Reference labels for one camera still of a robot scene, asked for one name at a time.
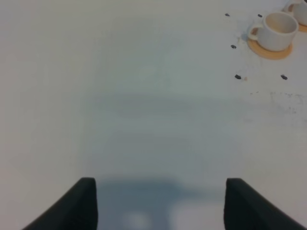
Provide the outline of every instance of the wooden saucer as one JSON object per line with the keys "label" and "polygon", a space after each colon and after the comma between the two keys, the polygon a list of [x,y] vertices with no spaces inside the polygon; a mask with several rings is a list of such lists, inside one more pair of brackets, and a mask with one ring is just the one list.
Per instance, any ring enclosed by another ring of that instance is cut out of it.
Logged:
{"label": "wooden saucer", "polygon": [[301,32],[307,32],[307,25],[298,24],[298,30]]}
{"label": "wooden saucer", "polygon": [[257,41],[248,39],[249,48],[257,55],[262,58],[271,59],[271,60],[280,60],[284,59],[292,52],[292,44],[285,50],[279,52],[269,51],[265,48],[262,48]]}

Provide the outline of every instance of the small black screw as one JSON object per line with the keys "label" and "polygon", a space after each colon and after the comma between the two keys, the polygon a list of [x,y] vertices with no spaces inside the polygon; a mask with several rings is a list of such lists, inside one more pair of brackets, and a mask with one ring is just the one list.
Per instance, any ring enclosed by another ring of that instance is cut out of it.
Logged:
{"label": "small black screw", "polygon": [[285,75],[280,75],[282,77],[282,79],[287,80],[288,78]]}

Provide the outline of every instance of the table surface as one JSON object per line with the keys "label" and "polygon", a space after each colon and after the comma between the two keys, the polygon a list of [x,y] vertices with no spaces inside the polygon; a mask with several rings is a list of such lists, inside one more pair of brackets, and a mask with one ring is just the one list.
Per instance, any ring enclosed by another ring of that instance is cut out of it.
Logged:
{"label": "table surface", "polygon": [[202,190],[170,207],[180,230],[223,229],[226,178],[241,177],[307,226],[307,34],[278,61],[245,36],[285,4],[2,1],[1,228],[22,228],[83,176],[98,193],[153,178]]}

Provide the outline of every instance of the cup handle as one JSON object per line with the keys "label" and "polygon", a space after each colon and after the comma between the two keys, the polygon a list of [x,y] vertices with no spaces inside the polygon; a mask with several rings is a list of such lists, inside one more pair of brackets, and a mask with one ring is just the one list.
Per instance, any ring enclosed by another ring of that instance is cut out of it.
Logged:
{"label": "cup handle", "polygon": [[261,23],[253,24],[253,25],[248,29],[248,38],[251,39],[251,40],[257,41],[257,40],[258,40],[258,36],[252,34],[252,32],[253,32],[254,29],[259,29],[259,28],[263,28],[263,25],[262,25]]}
{"label": "cup handle", "polygon": [[298,4],[301,4],[302,3],[302,0],[299,0],[299,1],[296,1],[296,0],[290,0],[288,1],[288,3],[286,4],[286,6],[283,8],[283,11],[290,14],[291,16],[293,16],[293,8],[290,9],[291,6],[293,5],[298,5]]}

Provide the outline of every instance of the white cup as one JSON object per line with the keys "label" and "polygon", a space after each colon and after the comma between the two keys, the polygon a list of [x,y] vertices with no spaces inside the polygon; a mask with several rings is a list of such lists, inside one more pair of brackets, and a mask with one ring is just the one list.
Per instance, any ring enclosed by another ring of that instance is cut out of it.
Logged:
{"label": "white cup", "polygon": [[290,0],[283,11],[294,16],[298,23],[307,25],[307,2],[304,0]]}
{"label": "white cup", "polygon": [[265,16],[261,23],[252,25],[248,37],[269,51],[282,51],[290,46],[297,31],[298,23],[293,16],[274,12]]}

